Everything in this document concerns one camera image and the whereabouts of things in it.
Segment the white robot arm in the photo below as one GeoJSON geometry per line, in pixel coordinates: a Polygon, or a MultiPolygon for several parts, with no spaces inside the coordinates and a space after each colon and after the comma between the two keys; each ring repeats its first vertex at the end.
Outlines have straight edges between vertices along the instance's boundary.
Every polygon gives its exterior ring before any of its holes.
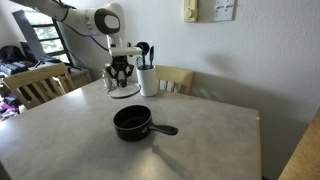
{"type": "Polygon", "coordinates": [[[112,56],[109,76],[120,87],[127,86],[127,78],[132,74],[128,69],[127,57],[136,55],[138,50],[129,46],[123,8],[116,2],[90,9],[76,9],[58,0],[11,0],[32,8],[52,19],[61,22],[81,36],[107,36],[107,52],[112,56]]]}

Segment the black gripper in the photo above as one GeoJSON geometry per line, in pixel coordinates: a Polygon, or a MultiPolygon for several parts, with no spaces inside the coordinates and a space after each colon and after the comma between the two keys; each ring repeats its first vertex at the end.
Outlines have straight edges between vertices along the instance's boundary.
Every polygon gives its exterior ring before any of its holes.
{"type": "Polygon", "coordinates": [[[128,78],[132,74],[132,65],[128,63],[126,56],[113,56],[112,68],[115,70],[115,80],[117,86],[120,86],[119,73],[124,73],[124,86],[128,84],[128,78]]]}

